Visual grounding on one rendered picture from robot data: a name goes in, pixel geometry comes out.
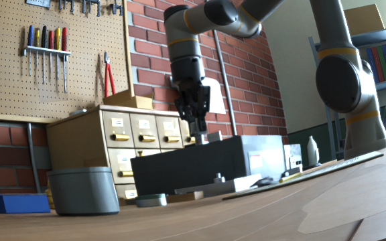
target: red pliers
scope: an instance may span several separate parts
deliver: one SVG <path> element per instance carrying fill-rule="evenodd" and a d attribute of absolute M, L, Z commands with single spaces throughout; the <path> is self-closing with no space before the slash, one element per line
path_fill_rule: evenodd
<path fill-rule="evenodd" d="M 108 60 L 108 55 L 105 52 L 105 97 L 108 97 L 108 73 L 110 75 L 111 90 L 113 91 L 113 94 L 115 94 L 113 73 L 111 72 L 110 63 L 111 60 Z"/>

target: pegboard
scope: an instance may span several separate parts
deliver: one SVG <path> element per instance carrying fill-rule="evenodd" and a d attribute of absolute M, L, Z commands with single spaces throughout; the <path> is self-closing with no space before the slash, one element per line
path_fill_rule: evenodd
<path fill-rule="evenodd" d="M 25 0 L 0 0 L 0 114 L 43 118 L 66 118 L 68 113 L 102 104 L 105 81 L 105 52 L 111 59 L 111 70 L 116 92 L 129 89 L 130 59 L 127 58 L 125 14 L 115 15 L 108 8 L 114 1 L 101 0 L 101 16 L 97 17 L 97 4 L 88 4 L 82 13 L 82 2 L 74 2 L 59 10 L 59 2 L 51 1 L 50 8 L 25 3 Z M 29 76 L 29 52 L 21 56 L 27 45 L 29 26 L 40 30 L 47 26 L 56 35 L 56 28 L 68 30 L 68 52 L 65 63 L 66 88 L 64 93 L 64 65 L 59 57 L 59 80 L 56 79 L 56 59 L 45 56 L 43 84 L 43 55 L 31 54 Z"/>

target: blue tray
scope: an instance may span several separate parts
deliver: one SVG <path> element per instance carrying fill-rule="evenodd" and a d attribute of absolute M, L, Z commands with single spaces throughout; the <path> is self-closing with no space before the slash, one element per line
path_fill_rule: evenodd
<path fill-rule="evenodd" d="M 47 195 L 0 194 L 0 214 L 28 214 L 50 212 Z"/>

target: green binder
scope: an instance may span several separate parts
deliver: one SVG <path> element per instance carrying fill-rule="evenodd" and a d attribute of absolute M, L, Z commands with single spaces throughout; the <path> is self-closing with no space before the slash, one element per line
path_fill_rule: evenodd
<path fill-rule="evenodd" d="M 383 56 L 382 46 L 376 46 L 376 49 L 378 51 L 379 61 L 382 66 L 383 78 L 386 81 L 386 62 L 385 57 Z"/>

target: brass drawer pull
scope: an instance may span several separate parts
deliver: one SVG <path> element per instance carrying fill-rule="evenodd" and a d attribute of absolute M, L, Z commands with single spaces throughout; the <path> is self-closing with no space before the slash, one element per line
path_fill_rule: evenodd
<path fill-rule="evenodd" d="M 153 141 L 155 141 L 155 137 L 140 135 L 139 140 L 142 142 L 153 142 Z"/>
<path fill-rule="evenodd" d="M 165 137 L 164 141 L 165 142 L 178 142 L 178 141 L 180 141 L 180 138 L 179 137 Z"/>
<path fill-rule="evenodd" d="M 128 135 L 120 135 L 120 134 L 114 134 L 114 137 L 116 141 L 127 141 L 130 138 Z"/>
<path fill-rule="evenodd" d="M 122 171 L 121 177 L 133 177 L 133 172 L 132 171 Z"/>

